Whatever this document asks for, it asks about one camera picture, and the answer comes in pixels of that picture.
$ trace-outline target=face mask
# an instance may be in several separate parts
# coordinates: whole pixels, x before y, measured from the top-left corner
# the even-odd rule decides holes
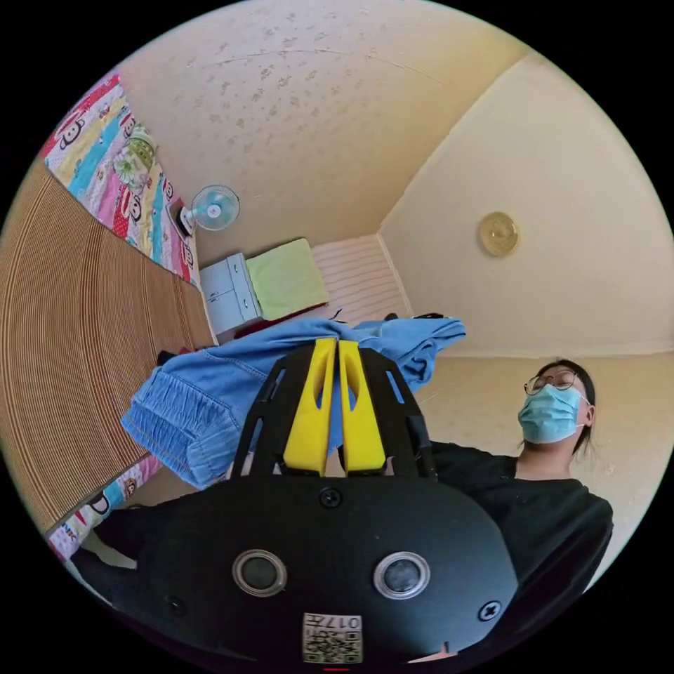
[[[577,388],[560,391],[546,384],[536,395],[529,396],[517,415],[524,439],[534,444],[559,442],[571,437],[579,426],[578,410],[584,398]]]

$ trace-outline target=green towel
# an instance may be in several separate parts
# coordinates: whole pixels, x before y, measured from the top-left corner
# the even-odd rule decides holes
[[[307,239],[246,260],[246,266],[266,321],[330,301]]]

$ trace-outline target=white drawer cabinet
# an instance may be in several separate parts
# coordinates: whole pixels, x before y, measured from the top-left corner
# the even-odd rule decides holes
[[[199,278],[216,335],[262,316],[241,253],[204,267]]]

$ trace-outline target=bed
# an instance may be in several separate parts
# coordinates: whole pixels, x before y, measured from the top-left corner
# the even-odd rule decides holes
[[[2,452],[63,562],[161,467],[119,424],[157,353],[215,343],[169,177],[156,157],[141,183],[117,170],[137,124],[109,74],[47,140],[0,242]]]

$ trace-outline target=denim jacket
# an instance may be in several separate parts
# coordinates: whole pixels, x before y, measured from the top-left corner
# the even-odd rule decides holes
[[[281,323],[155,368],[121,424],[182,480],[205,489],[226,476],[246,415],[274,363],[323,337],[357,341],[360,348],[382,353],[416,391],[430,380],[437,353],[463,339],[465,328],[451,318],[368,322],[355,328],[323,319]],[[340,396],[334,395],[330,450],[341,442]]]

